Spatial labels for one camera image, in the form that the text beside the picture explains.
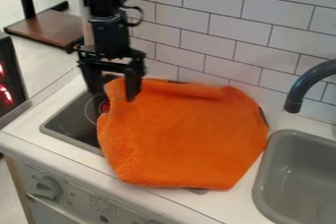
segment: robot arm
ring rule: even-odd
[[[125,6],[127,0],[84,0],[89,8],[89,23],[92,26],[94,45],[80,46],[79,67],[82,70],[88,91],[103,92],[103,73],[114,72],[125,75],[126,97],[132,101],[140,93],[141,80],[145,75],[145,53],[131,48],[129,27],[138,26],[143,12],[140,7]],[[141,18],[130,23],[125,10],[135,9]],[[130,58],[129,64],[113,63],[113,59]]]

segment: stainless steel sink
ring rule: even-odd
[[[277,224],[336,224],[336,141],[292,130],[274,133],[252,197]]]

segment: induction hob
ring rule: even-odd
[[[51,137],[102,155],[96,122],[101,113],[109,111],[109,105],[106,94],[84,92],[45,122],[40,130]]]

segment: orange cloth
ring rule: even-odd
[[[258,105],[233,87],[147,79],[134,102],[123,79],[105,90],[111,110],[98,119],[98,139],[124,182],[229,190],[265,148]]]

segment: white countertop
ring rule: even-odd
[[[77,95],[84,91],[82,77],[76,77],[52,96],[29,110],[4,129],[0,137],[0,150],[19,152],[39,162],[52,165],[67,174],[99,185],[101,188],[127,198],[157,212],[173,216],[189,224],[269,224],[252,202],[252,185],[260,162],[259,157],[243,179],[228,192],[210,191],[203,196],[180,189],[144,188],[126,185],[116,179],[101,156],[42,134],[39,127]],[[282,129],[294,129],[335,138],[335,127],[311,119],[263,108],[270,125],[270,134]]]

